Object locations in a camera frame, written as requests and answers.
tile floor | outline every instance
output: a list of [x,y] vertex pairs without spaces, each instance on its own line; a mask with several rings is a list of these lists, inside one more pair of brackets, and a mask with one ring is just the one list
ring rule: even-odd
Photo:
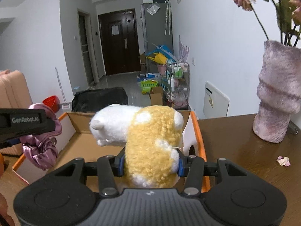
[[148,95],[143,95],[141,89],[137,84],[136,77],[139,73],[126,73],[105,76],[100,79],[95,88],[112,88],[112,87],[123,87],[128,95],[128,104],[135,106],[150,106],[151,101]]

metal screw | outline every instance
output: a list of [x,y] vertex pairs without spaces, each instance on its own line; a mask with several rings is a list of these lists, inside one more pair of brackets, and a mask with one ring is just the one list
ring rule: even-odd
[[187,195],[196,195],[196,194],[198,194],[198,192],[199,192],[199,190],[197,188],[193,188],[193,187],[184,189],[184,193]]
[[104,188],[101,193],[104,195],[114,195],[117,193],[117,190],[115,188],[109,187]]

purple textured vase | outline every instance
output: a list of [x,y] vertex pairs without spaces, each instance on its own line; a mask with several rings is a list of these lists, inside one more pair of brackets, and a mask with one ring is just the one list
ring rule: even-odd
[[261,139],[280,143],[290,115],[301,106],[301,50],[273,40],[264,42],[257,96],[261,99],[253,131]]

doorway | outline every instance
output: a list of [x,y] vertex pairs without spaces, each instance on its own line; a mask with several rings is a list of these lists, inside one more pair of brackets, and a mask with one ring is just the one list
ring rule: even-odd
[[91,18],[89,14],[79,11],[78,20],[82,59],[84,62],[88,85],[91,86],[99,82],[92,39]]
[[98,16],[106,75],[140,71],[135,9]]

black bag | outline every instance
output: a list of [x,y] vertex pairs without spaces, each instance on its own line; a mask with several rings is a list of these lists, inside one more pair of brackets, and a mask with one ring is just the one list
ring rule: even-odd
[[128,96],[123,87],[77,92],[72,101],[72,111],[97,112],[112,104],[128,104]]

